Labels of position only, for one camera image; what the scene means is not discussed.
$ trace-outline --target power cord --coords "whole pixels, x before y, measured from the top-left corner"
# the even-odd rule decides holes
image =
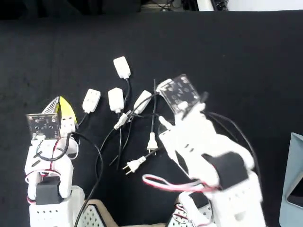
[[[226,128],[225,125],[222,124],[222,122],[220,122],[217,118],[215,118],[211,114],[206,114],[206,115],[209,118],[211,118],[212,120],[214,120],[218,125],[220,125],[234,139],[235,142],[239,142],[239,140],[237,139],[237,137],[228,128]]]
[[[154,94],[157,93],[156,91],[156,79],[153,79],[153,91]],[[148,150],[148,152],[150,152],[151,150],[155,150],[158,148],[158,144],[156,141],[156,136],[155,136],[155,132],[154,132],[154,125],[155,125],[155,114],[156,114],[156,108],[157,108],[157,96],[154,96],[153,98],[154,103],[153,103],[153,111],[152,111],[152,121],[151,121],[151,133],[150,133],[150,140],[147,143],[147,147],[146,149]]]
[[[99,150],[100,150],[101,153],[102,153],[102,151],[104,150],[105,143],[107,142],[107,140],[109,139],[109,136],[110,136],[113,132],[115,132],[115,129],[112,129],[112,130],[107,134],[107,136],[105,137],[105,139],[103,140],[102,145],[101,145],[101,147],[99,148]],[[100,159],[99,159],[99,156],[97,156],[97,157],[96,157],[96,161],[95,161],[95,177],[96,177],[96,179],[99,178],[99,176],[98,176],[98,161],[99,161],[99,160],[100,160]]]
[[[119,128],[119,151],[118,151],[118,160],[117,160],[117,170],[120,166],[121,161],[121,155],[122,155],[122,129]]]
[[[91,191],[90,191],[90,193],[89,193],[87,199],[86,199],[85,202],[83,203],[83,205],[82,205],[82,207],[81,207],[81,209],[80,209],[80,211],[79,211],[79,213],[78,213],[78,215],[77,215],[77,218],[76,218],[76,221],[75,221],[75,227],[77,227],[77,226],[78,226],[78,223],[79,223],[79,220],[80,220],[80,217],[81,217],[81,214],[82,214],[82,213],[84,212],[84,210],[86,209],[86,206],[87,206],[89,200],[92,198],[92,196],[93,196],[95,190],[97,189],[97,187],[98,187],[98,185],[99,185],[99,183],[100,183],[100,181],[101,181],[102,173],[103,173],[103,168],[104,168],[104,162],[103,162],[103,158],[102,158],[102,155],[101,155],[101,149],[99,149],[98,146],[97,146],[94,142],[92,142],[92,141],[91,141],[90,139],[88,139],[86,136],[84,136],[84,135],[82,135],[82,134],[80,134],[80,133],[78,133],[78,132],[73,132],[73,134],[78,135],[79,137],[83,138],[83,139],[86,140],[88,143],[90,143],[91,145],[93,145],[93,146],[96,148],[97,152],[98,152],[99,159],[100,159],[100,162],[101,162],[99,177],[97,178],[97,181],[96,181],[95,185],[94,185],[93,188],[91,189]]]
[[[85,113],[82,120],[79,122],[78,127],[80,127],[82,125],[82,123],[88,118],[89,114]]]
[[[132,129],[133,120],[134,120],[134,118],[131,118],[131,120],[130,120],[131,122],[129,123],[128,135],[127,135],[127,137],[126,137],[126,140],[125,140],[125,143],[124,143],[124,145],[123,145],[123,147],[122,147],[122,150],[125,149],[125,147],[126,147],[128,141],[129,141],[129,136],[130,136],[130,134],[131,134],[131,129]],[[118,159],[118,155],[109,163],[109,166],[111,166],[117,159]]]
[[[154,92],[154,94],[156,93],[156,89],[157,89],[156,79],[153,79],[153,92]],[[154,132],[155,114],[156,114],[156,108],[157,108],[157,96],[155,96],[153,98],[153,101],[154,101],[154,103],[153,103],[153,111],[152,111],[153,115],[152,115],[152,121],[151,121],[151,132]]]
[[[125,80],[127,82],[127,92],[126,92],[125,99],[124,99],[124,108],[126,107],[126,103],[129,99],[130,92],[131,92],[131,83],[128,78],[126,78]]]

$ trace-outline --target white cable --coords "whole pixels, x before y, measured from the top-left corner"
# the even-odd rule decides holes
[[[217,189],[216,187],[204,187],[202,185],[204,182],[201,182],[200,180],[186,184],[172,184],[162,177],[150,174],[143,175],[142,179],[144,183],[150,186],[169,192],[212,192]]]

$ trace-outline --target red wire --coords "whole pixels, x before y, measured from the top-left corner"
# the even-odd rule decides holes
[[[178,216],[178,217],[180,217],[180,218],[183,218],[183,219],[188,220],[188,217],[186,217],[186,216],[184,216],[184,215],[181,215],[181,214],[173,213],[172,215],[175,215],[175,216]]]
[[[56,147],[57,147],[57,144],[58,144],[59,140],[60,140],[60,139],[58,139],[58,140],[56,141],[56,143],[55,143],[55,145],[54,145],[54,147],[53,147],[53,153],[54,153],[54,151],[56,150]],[[50,164],[50,166],[49,166],[49,169],[51,170],[52,167],[53,167],[53,162],[51,162],[51,164]]]
[[[60,140],[60,139],[58,139],[58,140],[56,141],[56,143],[55,143],[55,145],[54,145],[54,147],[53,147],[53,153],[54,153],[54,151],[56,150],[56,147],[57,147],[57,144],[58,144],[59,140]],[[52,170],[52,167],[53,167],[53,162],[50,163],[50,165],[49,165],[49,170]],[[43,177],[45,177],[45,176],[48,176],[48,173],[46,173],[46,174],[40,174],[40,175],[43,176]]]
[[[157,185],[153,185],[151,183],[145,182],[143,181],[145,184],[152,186],[154,188],[158,188],[164,191],[168,191],[168,192],[213,192],[214,190],[217,189],[217,187],[206,187],[205,189],[202,190],[195,190],[194,188],[189,188],[189,189],[168,189],[168,188],[163,188],[161,186],[157,186]]]
[[[27,202],[29,204],[36,204],[35,200],[31,200],[28,196],[27,196]]]

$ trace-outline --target black cable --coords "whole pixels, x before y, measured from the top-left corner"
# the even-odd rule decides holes
[[[247,137],[244,135],[244,133],[238,127],[238,125],[234,121],[232,121],[231,119],[229,119],[228,117],[225,117],[223,115],[220,115],[220,114],[214,113],[214,112],[210,112],[209,114],[211,114],[213,116],[216,116],[216,117],[219,117],[219,118],[221,118],[223,120],[226,120],[226,121],[230,122],[238,130],[238,132],[241,134],[241,136],[243,137],[243,139],[246,141],[248,147],[250,148],[250,152],[251,152],[251,154],[253,156],[253,159],[254,159],[254,162],[255,162],[255,168],[256,168],[257,175],[258,175],[259,181],[260,181],[260,187],[262,189],[261,170],[260,170],[260,166],[259,166],[259,163],[258,163],[258,158],[257,158],[257,154],[256,154],[254,148],[252,147],[250,141],[247,139]]]
[[[221,121],[219,121],[217,118],[215,118],[211,114],[207,114],[207,116],[209,118],[211,118],[212,120],[214,120],[215,122],[217,122],[217,124],[220,125],[235,140],[235,142],[239,142],[239,140],[237,139],[237,137],[228,128],[226,128],[225,125],[222,124]]]
[[[125,95],[125,98],[124,98],[124,108],[126,107],[126,103],[127,103],[127,100],[129,98],[129,94],[131,92],[131,84],[129,82],[129,79],[125,79],[126,82],[127,82],[127,92],[126,92],[126,95]]]
[[[108,134],[107,136],[105,137],[105,139],[103,140],[103,143],[101,145],[101,147],[99,148],[100,152],[102,153],[103,151],[103,147],[106,143],[106,141],[108,140],[109,136],[115,131],[115,129],[113,128]],[[95,177],[96,179],[98,179],[98,161],[99,161],[99,156],[96,157],[96,161],[95,161]]]
[[[121,161],[121,155],[122,155],[122,130],[121,127],[119,128],[119,152],[118,152],[118,160],[117,160],[117,170],[120,166]]]
[[[156,153],[158,150],[162,149],[163,147],[158,147],[157,149],[155,150],[152,150],[150,153],[148,153],[145,158],[147,159],[149,156],[151,156],[152,154]]]
[[[126,147],[126,145],[127,145],[127,143],[128,143],[129,135],[131,134],[131,129],[132,129],[133,120],[134,120],[134,118],[132,118],[132,119],[131,119],[131,122],[129,123],[128,135],[127,135],[127,137],[126,137],[126,141],[125,141],[125,143],[124,143],[124,145],[123,145],[123,147],[122,147],[122,150],[125,149],[125,147]],[[118,155],[109,163],[109,166],[111,166],[111,165],[117,160],[117,158],[118,158]]]
[[[86,206],[89,202],[89,200],[91,199],[91,197],[93,196],[95,190],[97,189],[100,181],[101,181],[101,177],[102,177],[102,173],[103,173],[103,167],[104,167],[104,162],[103,162],[103,158],[102,158],[102,155],[101,155],[101,150],[99,150],[98,146],[92,142],[90,139],[88,139],[86,136],[80,134],[80,133],[77,133],[77,132],[73,132],[73,134],[76,134],[78,136],[80,136],[81,138],[83,138],[84,140],[86,140],[87,142],[89,142],[90,144],[92,144],[98,151],[98,155],[99,155],[99,158],[100,158],[100,162],[101,162],[101,166],[100,166],[100,175],[95,183],[95,185],[93,186],[93,188],[91,189],[87,199],[85,200],[85,202],[83,203],[78,215],[77,215],[77,218],[76,218],[76,221],[75,221],[75,227],[78,226],[78,223],[79,223],[79,220],[80,220],[80,217],[81,217],[81,214],[84,212],[84,210],[86,209]]]
[[[153,93],[156,93],[156,79],[153,79]],[[154,132],[154,126],[155,126],[155,114],[156,114],[156,108],[157,108],[157,96],[153,98],[153,115],[152,115],[152,121],[151,121],[151,132]]]
[[[150,0],[151,2],[153,2],[154,4],[156,4],[158,7],[162,8],[162,10],[168,10],[171,11],[171,9],[166,8],[166,6],[168,5],[168,1],[166,2],[166,4],[164,6],[160,5],[159,3],[157,3],[155,0]]]
[[[88,113],[85,113],[82,120],[80,121],[80,123],[78,124],[78,127],[80,127],[80,125],[85,121],[85,119],[89,116]]]
[[[77,133],[76,132],[69,132],[67,134],[65,147],[64,147],[62,153],[60,155],[58,155],[57,157],[48,158],[48,157],[44,157],[44,156],[42,156],[41,154],[38,153],[38,150],[39,150],[39,148],[40,148],[40,146],[41,146],[41,144],[44,140],[41,141],[41,143],[38,145],[37,150],[36,150],[36,156],[41,158],[42,160],[48,161],[48,162],[54,162],[54,161],[59,160],[60,158],[62,158],[66,154],[66,152],[68,150],[69,142],[70,142],[70,137],[71,137],[72,134],[77,134]]]
[[[151,96],[149,96],[149,97],[145,98],[144,100],[142,100],[142,101],[137,105],[137,107],[134,108],[134,109],[129,113],[126,122],[128,122],[128,120],[132,117],[132,115],[134,114],[134,112],[141,106],[142,103],[144,103],[146,100],[149,100],[149,99],[155,97],[156,95],[158,95],[158,93],[152,94]]]
[[[153,116],[160,117],[160,115],[157,113],[149,113],[149,114],[144,114],[144,115],[133,114],[133,116],[139,117],[139,118],[148,118],[148,117],[153,117]]]

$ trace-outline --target perforated white panel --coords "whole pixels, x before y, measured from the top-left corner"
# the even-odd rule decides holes
[[[84,227],[105,227],[95,206],[89,205],[82,215]]]
[[[212,214],[212,210],[211,210],[210,205],[206,205],[206,206],[200,208],[199,211],[200,211],[200,213],[202,213],[203,215],[205,215],[207,217],[207,219],[210,220],[212,218],[213,214]],[[174,211],[174,213],[180,214],[180,215],[183,215],[183,216],[187,217],[187,214],[185,212],[180,211],[178,209],[176,209]],[[180,217],[176,217],[176,216],[175,216],[175,219],[172,217],[170,219],[169,224],[167,225],[167,227],[193,227],[193,225],[190,223],[190,221],[188,221],[186,219],[183,219],[183,218],[180,218]]]

